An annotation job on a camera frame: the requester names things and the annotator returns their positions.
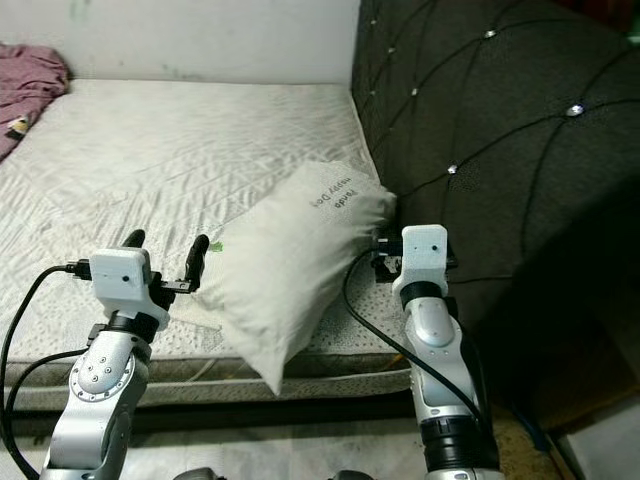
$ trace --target mattress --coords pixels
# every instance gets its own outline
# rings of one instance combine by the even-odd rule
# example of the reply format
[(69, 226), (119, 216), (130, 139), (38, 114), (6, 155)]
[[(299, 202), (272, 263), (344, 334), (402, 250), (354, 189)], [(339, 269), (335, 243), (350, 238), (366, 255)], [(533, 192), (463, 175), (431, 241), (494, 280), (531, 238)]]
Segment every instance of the mattress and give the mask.
[[(179, 277), (197, 234), (215, 242), (304, 161), (348, 161), (376, 176), (346, 88), (75, 80), (0, 164), (0, 331), (42, 270), (117, 245), (136, 228), (147, 233), (152, 269)], [(389, 286), (375, 285), (370, 269), (356, 277), (354, 296), (402, 336)], [(101, 311), (89, 283), (52, 276), (16, 332), (8, 383), (42, 356), (83, 346), (105, 321)], [(170, 313), (152, 344), (141, 405), (275, 399), (202, 302), (178, 297)], [(207, 327), (192, 323), (203, 319)], [(18, 408), (62, 408), (71, 362), (34, 372)], [(336, 301), (287, 365), (280, 398), (372, 395), (408, 382), (406, 364)]]

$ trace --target pink blanket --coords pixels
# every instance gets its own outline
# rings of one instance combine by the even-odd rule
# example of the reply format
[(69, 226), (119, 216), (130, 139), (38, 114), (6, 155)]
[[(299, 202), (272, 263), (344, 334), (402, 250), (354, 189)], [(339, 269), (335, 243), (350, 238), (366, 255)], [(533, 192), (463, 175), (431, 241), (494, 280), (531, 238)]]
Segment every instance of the pink blanket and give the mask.
[(51, 48), (0, 44), (0, 160), (67, 82), (67, 67)]

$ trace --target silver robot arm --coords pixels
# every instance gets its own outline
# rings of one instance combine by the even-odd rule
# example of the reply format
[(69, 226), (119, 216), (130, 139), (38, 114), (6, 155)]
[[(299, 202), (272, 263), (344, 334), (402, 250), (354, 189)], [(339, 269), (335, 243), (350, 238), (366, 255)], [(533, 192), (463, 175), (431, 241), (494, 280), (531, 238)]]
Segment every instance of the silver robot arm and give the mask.
[[(480, 409), (478, 385), (468, 365), (479, 359), (464, 355), (469, 344), (444, 300), (448, 291), (447, 231), (440, 225), (406, 227), (402, 240), (402, 271), (392, 292), (402, 305), (409, 342), (421, 360)], [(412, 366), (411, 377), (425, 446), (426, 479), (504, 479), (491, 432), (482, 431), (460, 398), (420, 367)]]
[(81, 277), (93, 281), (109, 323), (94, 326), (95, 339), (73, 366), (69, 400), (53, 432), (42, 480), (120, 476), (133, 413), (149, 380), (149, 345), (166, 328), (175, 295), (199, 287), (209, 246), (204, 235), (198, 237), (184, 280), (164, 282), (151, 271), (149, 254), (140, 248), (143, 240), (139, 230), (126, 247), (98, 251)]

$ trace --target white pillow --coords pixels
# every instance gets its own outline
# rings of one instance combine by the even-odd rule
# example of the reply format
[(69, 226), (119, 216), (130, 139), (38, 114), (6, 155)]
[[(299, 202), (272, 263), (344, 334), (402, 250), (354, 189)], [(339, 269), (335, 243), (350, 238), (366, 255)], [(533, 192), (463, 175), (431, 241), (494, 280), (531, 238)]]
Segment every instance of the white pillow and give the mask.
[(342, 275), (395, 196), (341, 162), (304, 163), (233, 220), (197, 296), (219, 309), (229, 343), (277, 395), (285, 363), (305, 348)]

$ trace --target dark gray upholstered headboard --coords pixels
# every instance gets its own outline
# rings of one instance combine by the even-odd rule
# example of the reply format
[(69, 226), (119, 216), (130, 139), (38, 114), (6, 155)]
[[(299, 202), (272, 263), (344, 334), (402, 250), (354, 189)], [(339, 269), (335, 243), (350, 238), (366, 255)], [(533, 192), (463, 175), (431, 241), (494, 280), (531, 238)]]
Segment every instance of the dark gray upholstered headboard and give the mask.
[(485, 348), (533, 348), (637, 261), (640, 55), (619, 34), (541, 0), (363, 0), (352, 91), (399, 226), (448, 228)]

